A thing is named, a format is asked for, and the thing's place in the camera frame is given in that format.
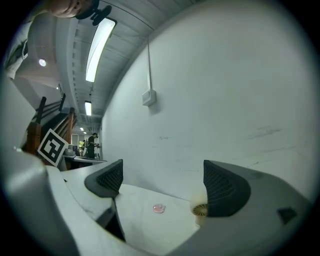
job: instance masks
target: fluorescent light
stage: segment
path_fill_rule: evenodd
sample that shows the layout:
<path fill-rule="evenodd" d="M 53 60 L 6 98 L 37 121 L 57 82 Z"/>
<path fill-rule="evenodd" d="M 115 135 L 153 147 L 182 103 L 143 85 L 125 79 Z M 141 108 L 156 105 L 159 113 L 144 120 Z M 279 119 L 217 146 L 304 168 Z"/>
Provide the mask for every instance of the fluorescent light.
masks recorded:
<path fill-rule="evenodd" d="M 95 81 L 100 56 L 115 25 L 113 20 L 105 18 L 96 29 L 86 63 L 85 80 Z"/>
<path fill-rule="evenodd" d="M 91 116 L 91 101 L 84 102 L 85 113 L 87 116 Z"/>
<path fill-rule="evenodd" d="M 39 59 L 39 64 L 42 67 L 45 67 L 47 65 L 47 62 L 44 59 Z"/>

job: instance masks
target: person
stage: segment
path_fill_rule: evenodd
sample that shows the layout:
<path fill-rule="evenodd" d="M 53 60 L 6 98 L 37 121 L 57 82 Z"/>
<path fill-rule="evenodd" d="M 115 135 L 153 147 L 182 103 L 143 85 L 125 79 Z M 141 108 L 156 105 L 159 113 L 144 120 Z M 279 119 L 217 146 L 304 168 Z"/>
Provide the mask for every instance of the person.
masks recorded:
<path fill-rule="evenodd" d="M 50 13 L 59 18 L 89 17 L 99 5 L 99 0 L 43 0 L 21 24 L 11 40 L 2 60 L 2 65 L 12 80 L 21 63 L 28 56 L 28 33 L 34 18 L 43 13 Z"/>
<path fill-rule="evenodd" d="M 91 159 L 95 159 L 95 147 L 97 146 L 97 144 L 95 143 L 95 138 L 98 138 L 98 134 L 96 132 L 94 132 L 88 139 L 88 158 Z"/>

